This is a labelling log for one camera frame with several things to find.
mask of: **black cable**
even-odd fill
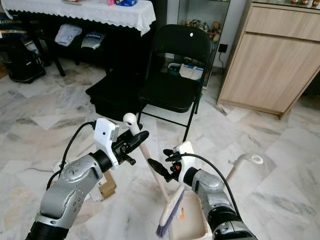
[[[61,173],[61,170],[55,172],[55,173],[50,177],[48,183],[46,184],[46,190],[48,190],[48,189],[50,188],[51,182],[52,182],[52,180],[55,178],[55,176],[57,176],[57,175],[60,174],[60,173]]]
[[[67,157],[67,153],[69,151],[69,148],[71,147],[71,144],[73,143],[73,141],[75,140],[76,136],[78,135],[78,133],[81,131],[81,129],[83,129],[85,126],[87,125],[91,125],[91,126],[94,126],[95,122],[94,121],[88,121],[88,122],[85,122],[84,124],[82,124],[78,129],[77,131],[75,131],[74,135],[72,136],[72,138],[70,139],[69,143],[68,143],[68,146],[66,146],[66,149],[64,151],[64,154],[63,154],[63,157],[62,157],[62,162],[61,162],[61,166],[60,166],[60,171],[62,172],[62,170],[64,169],[65,167],[65,164],[66,164],[66,157]]]
[[[220,59],[222,52],[219,54],[219,61],[222,63],[222,75],[224,74],[224,62]]]
[[[229,195],[230,195],[230,198],[231,198],[231,201],[232,201],[232,204],[233,204],[235,213],[236,213],[236,215],[238,216],[238,218],[240,219],[240,221],[242,221],[242,218],[241,218],[241,216],[240,216],[240,213],[239,213],[239,210],[238,210],[238,207],[237,207],[237,204],[236,204],[234,195],[233,195],[232,192],[231,192],[231,189],[230,189],[230,186],[229,186],[227,180],[226,180],[225,177],[222,175],[222,173],[219,171],[219,169],[218,169],[215,165],[213,165],[211,162],[209,162],[207,159],[205,159],[204,157],[199,156],[199,155],[197,155],[197,154],[192,154],[192,153],[183,153],[183,154],[179,154],[179,155],[173,155],[173,156],[168,157],[165,161],[166,161],[166,162],[169,162],[170,160],[175,160],[175,159],[178,158],[178,157],[195,157],[195,158],[201,159],[202,161],[204,161],[204,162],[206,162],[207,164],[209,164],[210,167],[212,167],[212,168],[218,173],[218,175],[220,176],[220,178],[222,179],[222,181],[223,181],[224,185],[226,186],[226,189],[228,190],[228,193],[229,193]]]
[[[63,154],[63,157],[62,157],[62,161],[61,161],[61,165],[60,165],[60,170],[55,172],[49,179],[47,185],[46,185],[46,190],[48,190],[50,188],[50,185],[51,185],[51,182],[52,180],[55,178],[55,176],[57,176],[59,174],[59,177],[60,177],[60,174],[62,172],[62,170],[64,169],[65,167],[65,164],[66,164],[66,158],[67,158],[67,153],[69,151],[69,148],[71,147],[71,144],[73,143],[73,141],[75,140],[75,138],[77,137],[78,133],[81,131],[81,129],[83,129],[85,126],[87,125],[91,125],[93,127],[93,129],[95,129],[96,127],[96,121],[88,121],[88,122],[85,122],[84,124],[82,124],[78,129],[77,131],[75,131],[74,135],[72,136],[72,138],[70,139],[68,145],[66,146],[66,149],[64,151],[64,154]]]

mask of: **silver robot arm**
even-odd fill
[[[109,169],[117,169],[124,161],[136,161],[128,153],[137,148],[148,136],[147,131],[132,136],[126,131],[118,136],[119,126],[105,118],[96,121],[95,153],[89,153],[71,162],[59,179],[44,194],[40,211],[26,240],[63,240],[83,205],[86,195]]]
[[[214,240],[257,240],[236,214],[224,192],[223,181],[216,175],[202,169],[196,169],[194,156],[179,156],[194,154],[189,141],[176,146],[173,150],[165,149],[163,152],[170,159],[174,159],[170,168],[172,173],[169,173],[161,163],[153,159],[148,160],[149,164],[157,173],[164,176],[167,182],[174,179],[180,184],[192,187],[192,191],[201,199],[202,210]]]

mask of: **white tablecloth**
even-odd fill
[[[91,0],[82,5],[64,3],[62,0],[1,0],[6,10],[41,13],[101,22],[116,26],[136,28],[141,36],[150,30],[156,20],[151,1],[138,0],[134,6],[108,5],[107,0]]]

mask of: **black folding chair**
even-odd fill
[[[151,46],[151,53],[145,76],[145,85],[139,91],[138,96],[141,108],[138,115],[138,123],[141,113],[165,120],[170,123],[186,127],[183,142],[186,140],[194,113],[197,114],[201,90],[205,74],[209,67],[211,55],[211,40],[201,29],[169,24],[160,28],[154,35]],[[183,57],[189,57],[204,64],[204,70],[200,81],[189,78],[174,76],[168,73],[151,73],[151,59],[155,53],[171,53]],[[147,105],[170,110],[176,113],[187,112],[191,105],[192,110],[187,125],[171,121],[150,113],[143,112]]]

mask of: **marble floor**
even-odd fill
[[[0,79],[0,240],[25,239],[71,136],[82,123],[99,117],[85,90],[104,77],[104,70],[61,61],[66,77],[52,65],[32,84]],[[261,155],[263,165],[245,163],[230,181],[244,222],[259,240],[319,239],[320,99],[302,97],[279,120],[253,110],[217,107],[220,79],[212,77],[192,121],[188,140],[195,152],[225,176],[232,168],[229,160],[243,153]],[[147,108],[175,121],[188,119],[188,113]],[[163,162],[162,150],[180,143],[185,129],[147,115],[141,123],[150,132],[146,145],[151,155]],[[67,159],[94,150],[88,127]],[[131,156],[136,165],[124,163],[111,171],[116,194],[102,202],[85,201],[67,240],[158,239],[164,199],[139,150]],[[169,192],[175,187],[174,182],[167,185]]]

